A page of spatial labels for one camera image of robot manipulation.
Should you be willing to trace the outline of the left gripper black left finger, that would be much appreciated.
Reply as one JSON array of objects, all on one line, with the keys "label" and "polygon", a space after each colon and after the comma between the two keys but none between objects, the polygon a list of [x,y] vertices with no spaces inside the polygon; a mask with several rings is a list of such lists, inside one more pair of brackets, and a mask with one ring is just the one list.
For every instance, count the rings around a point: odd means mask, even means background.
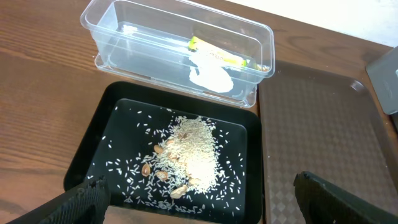
[{"label": "left gripper black left finger", "polygon": [[7,224],[103,224],[111,193],[105,176],[84,181]]}]

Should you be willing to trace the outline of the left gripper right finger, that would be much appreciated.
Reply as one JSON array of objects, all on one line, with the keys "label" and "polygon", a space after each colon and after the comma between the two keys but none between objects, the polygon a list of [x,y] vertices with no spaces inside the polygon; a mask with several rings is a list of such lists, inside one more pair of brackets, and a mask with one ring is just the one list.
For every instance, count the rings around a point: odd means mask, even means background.
[{"label": "left gripper right finger", "polygon": [[306,223],[397,223],[397,216],[308,171],[295,176],[294,192]]}]

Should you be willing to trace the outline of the leftover rice pile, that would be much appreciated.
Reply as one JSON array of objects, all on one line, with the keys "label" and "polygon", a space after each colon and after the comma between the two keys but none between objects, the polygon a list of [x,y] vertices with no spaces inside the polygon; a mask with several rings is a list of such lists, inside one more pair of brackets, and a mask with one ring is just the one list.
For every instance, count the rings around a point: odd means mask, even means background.
[{"label": "leftover rice pile", "polygon": [[113,199],[172,213],[237,219],[244,213],[242,127],[121,101],[100,139],[88,180],[105,176]]}]

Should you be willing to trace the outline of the green orange snack wrapper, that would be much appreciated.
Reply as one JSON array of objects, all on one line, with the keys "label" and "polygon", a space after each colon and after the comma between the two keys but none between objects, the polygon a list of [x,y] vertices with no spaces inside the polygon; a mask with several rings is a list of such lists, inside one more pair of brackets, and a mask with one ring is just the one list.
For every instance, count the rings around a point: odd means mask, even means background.
[{"label": "green orange snack wrapper", "polygon": [[270,68],[266,65],[257,63],[253,58],[248,56],[238,56],[204,40],[193,36],[188,41],[188,50],[192,53],[189,59],[195,65],[216,65],[227,66],[233,68],[252,68],[261,72],[268,72]]}]

